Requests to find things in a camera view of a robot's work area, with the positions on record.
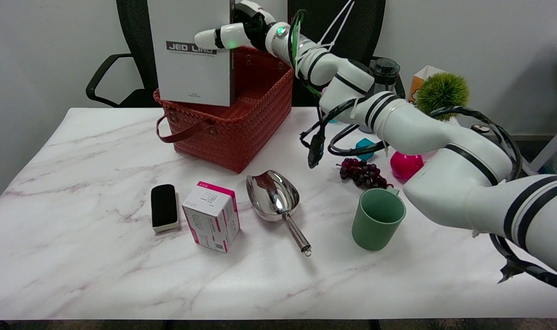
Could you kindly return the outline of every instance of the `green mug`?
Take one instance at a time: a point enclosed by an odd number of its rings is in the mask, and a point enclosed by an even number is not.
[[[379,251],[388,244],[406,213],[398,190],[391,187],[366,190],[360,196],[352,236],[359,246]]]

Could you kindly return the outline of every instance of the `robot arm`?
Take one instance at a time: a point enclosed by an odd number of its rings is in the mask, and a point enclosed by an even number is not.
[[[469,129],[436,121],[393,93],[365,98],[372,75],[304,36],[293,46],[300,54],[293,60],[291,27],[275,22],[253,2],[241,4],[247,7],[247,17],[257,17],[256,24],[240,22],[204,31],[196,36],[196,44],[234,48],[250,40],[294,66],[297,78],[319,90],[326,86],[320,108],[325,113],[339,110],[338,121],[367,126],[404,154],[439,150],[404,186],[415,207],[442,226],[507,238],[557,271],[557,176],[499,184],[511,174],[512,163],[496,144]]]

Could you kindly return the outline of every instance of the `white box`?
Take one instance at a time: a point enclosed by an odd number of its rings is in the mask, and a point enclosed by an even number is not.
[[[160,97],[230,106],[233,51],[204,50],[195,35],[233,21],[235,0],[148,0]]]
[[[236,193],[199,182],[182,203],[195,243],[226,253],[240,231]]]

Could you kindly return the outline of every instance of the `green spiky plant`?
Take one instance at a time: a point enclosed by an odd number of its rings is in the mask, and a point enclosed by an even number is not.
[[[469,90],[464,77],[454,73],[440,72],[427,78],[423,82],[415,105],[419,110],[429,115],[432,111],[446,106],[466,106]],[[448,121],[455,114],[436,117],[439,121]]]

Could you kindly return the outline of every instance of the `basket handle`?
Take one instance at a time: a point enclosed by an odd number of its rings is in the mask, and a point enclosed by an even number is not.
[[[199,121],[195,125],[192,125],[188,129],[183,130],[181,132],[174,133],[174,134],[169,135],[169,136],[161,136],[159,126],[160,126],[160,122],[163,121],[163,119],[165,119],[165,118],[166,118],[166,115],[163,115],[162,117],[160,117],[158,119],[158,121],[156,121],[156,135],[158,136],[158,138],[162,142],[165,142],[165,143],[181,142],[182,140],[186,140],[186,139],[188,139],[188,138],[194,136],[195,134],[197,134],[199,132],[202,132],[204,130],[208,130],[209,133],[215,135],[215,126],[213,124],[208,123],[206,121]]]

